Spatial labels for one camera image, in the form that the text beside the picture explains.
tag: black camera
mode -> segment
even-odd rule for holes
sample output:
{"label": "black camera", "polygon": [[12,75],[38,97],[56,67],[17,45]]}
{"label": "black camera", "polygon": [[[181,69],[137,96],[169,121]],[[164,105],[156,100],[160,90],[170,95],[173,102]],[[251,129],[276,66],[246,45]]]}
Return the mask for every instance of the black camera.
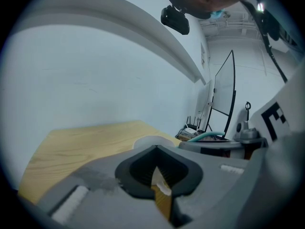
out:
{"label": "black camera", "polygon": [[190,24],[185,17],[185,14],[179,12],[171,5],[162,10],[161,23],[181,33],[182,35],[187,35],[190,33]]}

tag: ceiling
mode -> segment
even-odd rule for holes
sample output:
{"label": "ceiling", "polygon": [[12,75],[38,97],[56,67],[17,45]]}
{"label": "ceiling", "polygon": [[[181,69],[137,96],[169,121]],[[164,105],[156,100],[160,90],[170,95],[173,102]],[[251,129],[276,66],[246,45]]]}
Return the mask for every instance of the ceiling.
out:
{"label": "ceiling", "polygon": [[[255,7],[255,0],[248,0]],[[201,28],[207,40],[219,40],[226,38],[245,38],[252,40],[261,40],[252,16],[245,10],[244,6],[239,2],[225,9],[219,19],[199,20]],[[272,48],[287,52],[288,48],[281,41],[274,41],[271,38],[270,44]]]}

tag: wooden table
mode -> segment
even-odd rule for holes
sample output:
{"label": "wooden table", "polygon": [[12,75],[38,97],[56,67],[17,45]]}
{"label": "wooden table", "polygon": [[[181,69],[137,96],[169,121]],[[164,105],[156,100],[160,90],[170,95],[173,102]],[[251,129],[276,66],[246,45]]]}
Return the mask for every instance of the wooden table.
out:
{"label": "wooden table", "polygon": [[53,130],[30,160],[18,194],[37,203],[48,189],[82,165],[131,150],[137,139],[148,135],[165,137],[176,146],[180,143],[142,121]]}

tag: black cable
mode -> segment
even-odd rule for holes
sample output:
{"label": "black cable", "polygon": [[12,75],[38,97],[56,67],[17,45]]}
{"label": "black cable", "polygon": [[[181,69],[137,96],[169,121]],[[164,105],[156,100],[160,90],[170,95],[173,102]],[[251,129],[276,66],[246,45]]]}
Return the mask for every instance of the black cable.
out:
{"label": "black cable", "polygon": [[243,4],[244,8],[246,9],[246,11],[252,15],[252,18],[254,19],[254,22],[262,36],[262,39],[263,39],[263,43],[265,45],[265,48],[266,48],[266,51],[268,53],[268,55],[270,56],[272,62],[275,64],[277,70],[279,71],[284,83],[287,82],[287,78],[286,76],[284,75],[282,69],[280,68],[280,66],[277,64],[277,61],[275,60],[275,57],[271,51],[271,46],[270,46],[270,42],[269,42],[269,39],[268,39],[268,35],[267,33],[264,31],[264,28],[263,28],[263,18],[262,18],[262,14],[259,14],[255,7],[250,3],[248,2],[247,0],[241,0],[241,3]]}
{"label": "black cable", "polygon": [[184,128],[180,129],[180,131],[178,132],[178,134],[175,136],[175,138],[178,138],[178,136],[180,135],[180,133],[184,130]]}

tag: teal cable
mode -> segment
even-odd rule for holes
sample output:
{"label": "teal cable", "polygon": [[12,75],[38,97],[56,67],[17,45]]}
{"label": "teal cable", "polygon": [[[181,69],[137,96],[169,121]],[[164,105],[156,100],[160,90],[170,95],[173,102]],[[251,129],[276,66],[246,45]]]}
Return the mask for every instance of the teal cable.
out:
{"label": "teal cable", "polygon": [[198,136],[188,140],[188,142],[197,142],[198,140],[201,140],[204,137],[212,136],[212,135],[221,135],[221,136],[223,136],[223,135],[225,135],[225,133],[224,132],[205,132],[203,134],[200,134],[200,135],[198,135]]}

